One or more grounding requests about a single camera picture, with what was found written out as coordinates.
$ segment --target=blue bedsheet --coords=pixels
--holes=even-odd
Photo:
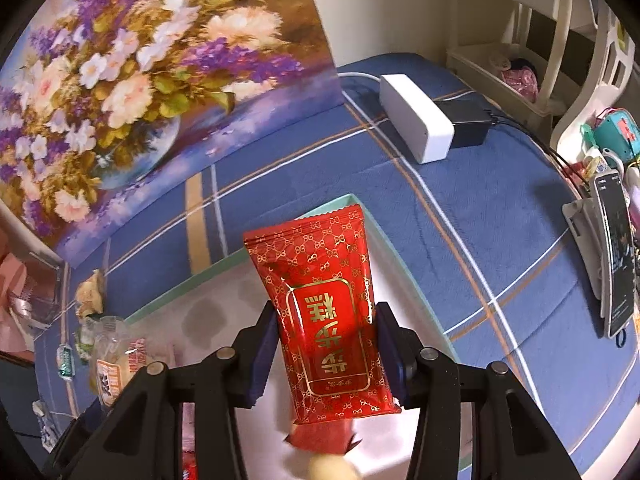
[[[414,54],[341,71],[405,73],[432,98],[466,90]],[[572,200],[564,181],[529,139],[502,125],[482,146],[418,166],[383,115],[376,84],[347,79],[343,88],[353,104],[257,140],[130,220],[70,271],[69,294],[102,267],[108,311],[126,317],[240,248],[243,232],[353,193],[411,270],[461,361],[507,362],[584,472],[638,400],[640,367],[633,328],[622,349],[601,338],[599,304],[561,213]],[[56,374],[56,348],[72,342],[78,326],[67,304],[36,341],[40,395],[61,429],[94,399],[85,368],[76,367],[71,383]]]

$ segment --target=chinese character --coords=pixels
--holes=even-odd
[[[338,346],[338,341],[340,341],[342,336],[335,335],[335,333],[338,331],[338,329],[335,328],[335,325],[337,324],[338,322],[334,321],[329,324],[326,324],[320,330],[318,330],[318,333],[316,334],[316,343],[318,343],[318,346],[320,348],[329,348],[331,347],[331,343]],[[332,329],[331,335],[329,335],[329,329],[332,326],[334,327],[334,329]]]
[[[337,374],[338,372],[343,372],[346,367],[347,363],[342,360],[342,350],[331,352],[322,359],[322,370],[324,370],[325,374]]]
[[[336,316],[334,309],[334,297],[325,293],[324,297],[309,296],[305,298],[306,307],[311,313],[311,321],[324,321],[325,319],[333,319]]]
[[[107,377],[107,374],[98,374],[98,378],[100,381],[100,389],[102,390],[103,394],[110,396],[111,389],[109,387],[109,378]]]

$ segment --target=white tray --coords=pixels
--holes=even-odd
[[[345,195],[305,216],[360,203]],[[423,344],[456,359],[449,339],[398,253],[371,215],[365,212],[367,243],[376,301],[387,301],[398,323],[415,330]],[[253,325],[268,300],[245,250],[237,251],[193,276],[127,319],[132,329],[174,346],[176,364],[200,362],[233,342],[241,328]],[[470,463],[470,410],[464,406],[461,467]],[[251,410],[236,410],[242,455],[251,480],[306,478],[310,454],[283,442],[290,430],[289,384],[282,354],[276,352],[264,395]],[[355,421],[362,442],[346,457],[375,480],[405,478],[418,410]]]

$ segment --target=phone screen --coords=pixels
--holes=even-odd
[[[620,330],[634,312],[634,244],[620,176],[609,173],[595,179],[611,243],[611,328]]]

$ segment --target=canvas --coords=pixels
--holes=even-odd
[[[342,100],[313,0],[47,0],[0,85],[2,200],[72,266],[193,174]]]

